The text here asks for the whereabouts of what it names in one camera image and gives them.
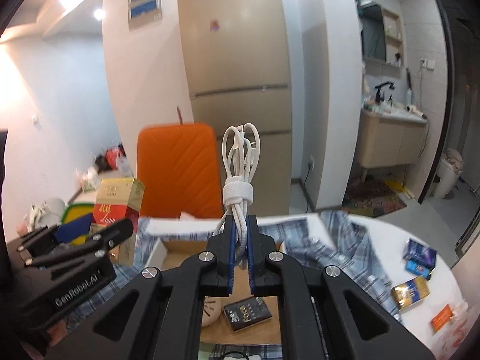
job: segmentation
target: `black cigarette pack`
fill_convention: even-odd
[[[234,332],[272,317],[263,298],[258,297],[228,304],[223,307],[223,312]]]

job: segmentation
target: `wall outlet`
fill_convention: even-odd
[[[315,158],[313,155],[310,155],[310,161],[308,162],[308,165],[311,167],[311,169],[315,169]]]

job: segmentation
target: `refrigerator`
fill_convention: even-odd
[[[249,213],[288,214],[292,105],[282,1],[178,0],[178,15],[193,118],[215,130],[222,185],[225,130],[253,123],[261,152]]]

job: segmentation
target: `orange chair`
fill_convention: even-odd
[[[147,127],[138,135],[137,177],[145,184],[140,215],[223,215],[215,134],[205,124]]]

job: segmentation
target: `floor mat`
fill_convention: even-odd
[[[372,179],[346,188],[342,210],[377,218],[406,206],[382,180]]]

